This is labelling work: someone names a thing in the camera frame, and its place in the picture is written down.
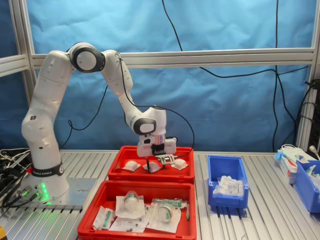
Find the metal table surface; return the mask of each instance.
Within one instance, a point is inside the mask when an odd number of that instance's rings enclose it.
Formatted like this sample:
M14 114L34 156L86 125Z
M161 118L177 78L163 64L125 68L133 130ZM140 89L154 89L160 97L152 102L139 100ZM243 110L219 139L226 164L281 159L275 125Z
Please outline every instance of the metal table surface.
M108 169L116 150L63 150L65 174L97 178L83 210L19 207L0 213L9 240L75 240L77 226ZM248 208L207 204L207 154L242 156L249 183ZM271 153L194 152L197 238L200 240L320 240L320 214L310 214Z

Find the white packet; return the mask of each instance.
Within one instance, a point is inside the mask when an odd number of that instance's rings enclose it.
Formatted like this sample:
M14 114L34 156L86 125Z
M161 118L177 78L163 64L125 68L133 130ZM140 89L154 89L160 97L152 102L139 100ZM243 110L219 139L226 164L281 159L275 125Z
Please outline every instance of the white packet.
M98 214L96 215L94 222L92 224L92 228L94 230L107 230L110 228L111 222L115 218L115 211L104 208L103 206L100 206L100 209L98 211Z
M219 183L219 186L224 188L225 190L227 190L228 184L231 184L234 181L236 181L236 180L232 179L230 176L222 176L221 181Z
M174 161L174 164L171 165L172 168L175 168L178 170L185 169L187 166L188 166L188 164L186 163L186 161L183 159L180 159L180 158L176 159Z
M161 215L163 213L162 212L163 208L166 208L169 210L169 213L168 213L169 219L166 218L168 222L163 222L160 216L158 216L158 214ZM168 205L162 205L162 204L155 204L153 206L153 212L152 212L151 219L149 221L149 225L147 225L146 227L148 229L155 229L158 231L164 231L164 232L175 234L177 231L180 219L181 219L180 208L174 208L174 207L171 207Z
M116 205L115 205L115 215L120 218L127 218L127 219L137 219L144 215L145 212L145 203L144 203L144 196L138 196L138 205L135 211L129 211L125 206L125 196L116 196Z
M143 165L142 167L145 170L148 170L147 164ZM153 162L153 161L149 162L149 172L150 173L153 174L154 172L159 171L160 169L161 169L161 167L158 164L156 164L155 162Z
M311 176L311 174L312 174L312 172L313 172L315 167L316 167L316 165L313 165L313 166L309 167L307 170L305 170L305 172L308 175L308 177Z
M100 206L98 214L96 215L94 222L92 224L92 228L94 230L101 230L102 228L102 221L105 219L105 211L106 209L103 206Z
M147 212L145 216L137 219L117 217L109 231L143 233L151 218L152 213Z
M108 230L110 228L110 225L111 225L111 222L114 220L116 214L115 214L115 211L109 209L109 208L106 208L105 209L105 218L104 218L104 221L102 221L102 228L103 230Z
M222 186L216 185L213 194L227 194L227 190Z
M128 161L122 169L129 170L129 171L133 172L134 170L138 169L140 166L141 166L141 164L138 164L135 161Z
M244 195L244 184L241 180L229 183L226 190L227 195L243 196Z

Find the gauze pad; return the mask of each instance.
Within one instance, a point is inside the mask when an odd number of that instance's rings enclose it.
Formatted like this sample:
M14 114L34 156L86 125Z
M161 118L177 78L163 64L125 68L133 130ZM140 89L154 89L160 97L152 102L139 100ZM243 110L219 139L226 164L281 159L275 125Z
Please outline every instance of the gauze pad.
M141 164L136 163L135 161L128 161L122 169L134 171L139 168Z
M178 170L184 169L187 166L188 166L188 164L186 163L186 161L183 159L180 159L180 158L176 159L174 161L174 164L171 165L171 167L178 169Z
M145 170L148 170L147 164L143 165L142 167ZM158 164L156 164L155 162L153 162L153 161L149 162L149 172L150 173L153 174L154 172L159 171L160 169L161 169L161 167Z

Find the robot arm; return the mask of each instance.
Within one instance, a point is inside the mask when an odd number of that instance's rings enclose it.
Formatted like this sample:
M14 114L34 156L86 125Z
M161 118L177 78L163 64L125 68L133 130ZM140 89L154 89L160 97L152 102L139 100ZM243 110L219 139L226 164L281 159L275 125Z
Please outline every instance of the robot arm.
M130 90L133 81L124 62L121 63L120 54L114 50L102 53L105 66L101 70L108 87L117 96L124 111L124 120L134 133L139 135L137 154L139 157L161 156L176 152L177 139L166 138L166 111L156 106L141 112L133 104Z
M32 172L23 179L21 188L34 186L38 189L40 195L36 202L57 198L69 188L63 175L54 122L75 69L83 73L101 72L123 108L126 124L139 135L138 156L157 156L163 165L174 163L172 154L176 152L177 139L165 137L166 111L150 107L141 112L134 106L130 95L133 81L124 62L121 71L120 60L116 51L99 52L85 42L75 44L67 52L51 51L46 56L21 128L33 161Z

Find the medical supply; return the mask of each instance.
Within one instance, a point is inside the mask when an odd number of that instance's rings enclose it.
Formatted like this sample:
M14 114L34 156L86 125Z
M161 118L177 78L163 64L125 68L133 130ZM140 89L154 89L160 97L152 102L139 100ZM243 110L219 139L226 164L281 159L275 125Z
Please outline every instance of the medical supply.
M189 201L187 201L186 203L186 214L185 214L185 217L187 220L190 220L190 206L189 206Z
M136 161L128 161L125 166L122 169L134 171L138 169L141 166L141 164L138 164Z
M142 167L143 167L145 170L148 170L147 164L143 165ZM157 163L155 163L155 162L153 162L153 161L149 162L149 172L150 172L150 173L153 174L154 172L159 171L160 169L161 169L161 167L160 167Z
M178 169L178 170L185 169L187 166L188 166L188 164L186 163L186 161L183 159L180 159L180 158L176 159L174 161L174 164L171 165L171 167Z
M123 199L124 206L129 212L134 212L138 207L138 195L135 191L129 191Z
M94 230L108 230L110 228L111 222L115 217L115 211L100 207L98 214L96 215L94 222L92 224L92 228Z
M306 174L308 175L308 177L311 176L314 168L316 167L316 165L312 165L311 167L309 167L307 170L305 170Z
M243 196L244 195L244 184L241 180L231 182L227 185L227 195Z
M218 185L215 186L213 194L225 194L233 196L244 195L244 183L241 180L232 179L231 176L223 175L217 179Z
M233 183L234 181L236 180L232 179L230 176L222 176L219 186L227 190L228 184Z
M187 206L187 201L183 201L182 199L179 199L179 198L175 198L175 199L153 198L151 205L154 206L155 204L170 205L174 208L183 209Z
M172 213L168 206L161 206L157 212L158 219L163 223L168 223L171 220Z
M152 212L148 212L145 216L137 219L117 217L109 231L143 233L151 218Z
M273 158L279 164L282 173L286 176L287 182L289 184L295 184L297 175L296 162L289 160L281 151L278 151Z
M302 164L309 163L309 160L316 160L312 156L306 154L301 148L293 147L293 148L283 148L281 151L284 155L291 160L292 162L299 161Z
M213 194L227 194L227 190L220 185L216 185Z
M116 196L115 215L120 218L137 219L146 215L144 196L129 191L126 196Z
M146 227L174 234L177 231L180 219L180 208L165 204L156 204L153 208L149 225Z

